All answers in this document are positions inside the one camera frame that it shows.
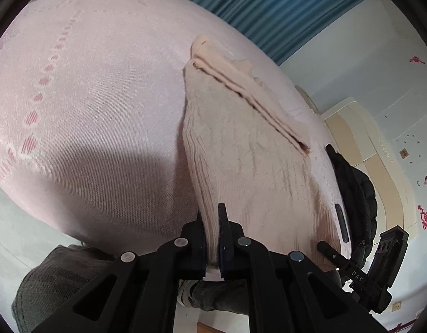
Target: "red wall sticker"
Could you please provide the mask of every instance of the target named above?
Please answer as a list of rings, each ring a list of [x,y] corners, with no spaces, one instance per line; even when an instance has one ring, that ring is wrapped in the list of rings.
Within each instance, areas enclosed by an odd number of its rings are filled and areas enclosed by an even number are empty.
[[[419,57],[413,56],[409,59],[410,62],[421,62],[422,64],[425,64]]]
[[[425,211],[420,205],[417,209],[420,210],[420,219],[422,220],[423,229],[427,229],[427,211]]]

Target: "pink bedspread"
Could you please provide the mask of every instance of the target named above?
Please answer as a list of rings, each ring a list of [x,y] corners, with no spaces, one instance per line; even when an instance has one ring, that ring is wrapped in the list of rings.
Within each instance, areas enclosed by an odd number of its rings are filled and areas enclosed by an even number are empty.
[[[330,208],[343,206],[323,121],[259,48],[188,0],[26,6],[0,40],[0,187],[33,217],[116,254],[178,236],[197,212],[181,129],[182,70],[200,34],[249,59],[307,125],[313,175]]]

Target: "gray pants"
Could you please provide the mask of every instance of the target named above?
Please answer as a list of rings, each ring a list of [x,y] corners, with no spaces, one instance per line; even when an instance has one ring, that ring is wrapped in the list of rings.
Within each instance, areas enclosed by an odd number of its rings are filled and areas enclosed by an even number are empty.
[[[41,265],[26,275],[17,291],[12,309],[19,331],[30,333],[34,330],[113,260],[113,256],[96,248],[55,248]],[[335,270],[329,272],[329,276],[339,280]],[[194,307],[206,311],[248,314],[249,310],[245,280],[200,281],[194,286],[190,300]]]

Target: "folded pink towel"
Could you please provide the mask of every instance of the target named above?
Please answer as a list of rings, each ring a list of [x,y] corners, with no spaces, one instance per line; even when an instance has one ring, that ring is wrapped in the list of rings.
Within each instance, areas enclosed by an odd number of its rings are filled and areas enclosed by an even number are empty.
[[[323,270],[320,240],[341,245],[332,213],[311,174],[309,139],[250,73],[247,60],[229,61],[198,36],[186,64],[183,138],[203,216],[208,259],[217,264],[217,204],[231,221],[269,250],[299,250]]]

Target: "metal bolt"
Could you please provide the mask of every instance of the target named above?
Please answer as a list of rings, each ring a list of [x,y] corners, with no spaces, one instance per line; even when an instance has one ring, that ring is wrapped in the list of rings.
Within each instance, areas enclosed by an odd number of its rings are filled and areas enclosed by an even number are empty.
[[[121,255],[121,260],[124,263],[130,263],[131,261],[135,260],[135,253],[125,252],[123,255]]]
[[[249,246],[252,243],[252,240],[250,240],[248,237],[238,238],[237,241],[240,246]]]
[[[188,244],[188,240],[186,238],[175,239],[175,245],[178,247],[186,246],[187,244]]]
[[[303,253],[299,251],[294,251],[290,254],[290,257],[293,261],[302,261],[304,259]]]

